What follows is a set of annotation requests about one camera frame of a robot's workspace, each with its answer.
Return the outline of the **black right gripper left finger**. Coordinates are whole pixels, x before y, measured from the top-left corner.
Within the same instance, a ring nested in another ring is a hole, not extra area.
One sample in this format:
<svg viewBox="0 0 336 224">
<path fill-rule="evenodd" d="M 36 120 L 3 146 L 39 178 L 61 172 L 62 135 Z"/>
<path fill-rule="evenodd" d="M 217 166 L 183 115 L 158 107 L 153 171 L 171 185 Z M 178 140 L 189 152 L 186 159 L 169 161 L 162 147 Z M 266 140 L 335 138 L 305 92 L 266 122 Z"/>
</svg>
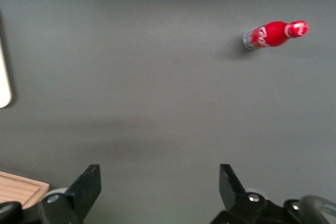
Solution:
<svg viewBox="0 0 336 224">
<path fill-rule="evenodd" d="M 100 165 L 91 164 L 68 188 L 53 190 L 41 200 L 40 222 L 83 223 L 100 193 Z"/>
</svg>

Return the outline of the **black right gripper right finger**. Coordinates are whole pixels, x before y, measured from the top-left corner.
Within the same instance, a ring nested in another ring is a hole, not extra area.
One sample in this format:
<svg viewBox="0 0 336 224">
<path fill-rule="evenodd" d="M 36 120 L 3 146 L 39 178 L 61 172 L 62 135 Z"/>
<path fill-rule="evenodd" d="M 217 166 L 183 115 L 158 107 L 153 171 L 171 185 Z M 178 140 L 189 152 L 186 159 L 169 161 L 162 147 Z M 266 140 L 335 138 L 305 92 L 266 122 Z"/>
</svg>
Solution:
<svg viewBox="0 0 336 224">
<path fill-rule="evenodd" d="M 282 207 L 261 194 L 248 193 L 229 164 L 219 168 L 219 193 L 224 204 L 212 223 L 288 223 Z"/>
</svg>

